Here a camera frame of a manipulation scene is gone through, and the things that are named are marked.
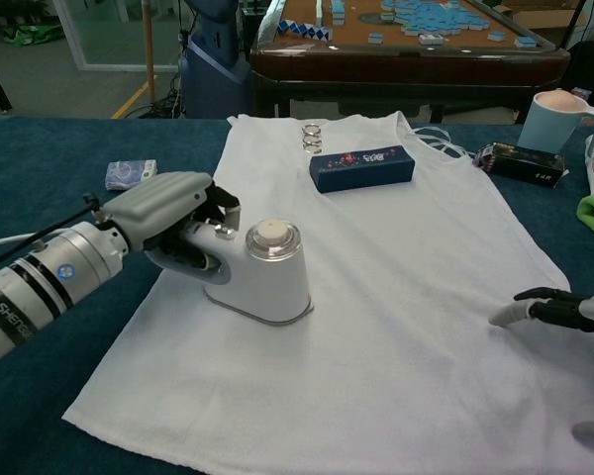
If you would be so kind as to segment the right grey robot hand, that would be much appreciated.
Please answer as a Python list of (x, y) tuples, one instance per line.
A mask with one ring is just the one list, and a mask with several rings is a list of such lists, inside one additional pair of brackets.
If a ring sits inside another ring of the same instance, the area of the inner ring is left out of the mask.
[(594, 333), (594, 296), (549, 287), (528, 289), (492, 315), (490, 325), (505, 328), (524, 320)]

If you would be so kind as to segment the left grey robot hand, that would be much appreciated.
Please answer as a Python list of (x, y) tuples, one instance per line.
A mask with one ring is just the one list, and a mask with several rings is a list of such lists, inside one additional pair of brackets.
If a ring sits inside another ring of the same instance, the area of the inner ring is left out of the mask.
[(114, 229), (132, 252), (179, 272), (208, 272), (220, 261), (195, 246), (186, 233), (195, 224), (239, 227), (239, 199), (205, 172), (158, 174), (105, 203), (96, 227)]

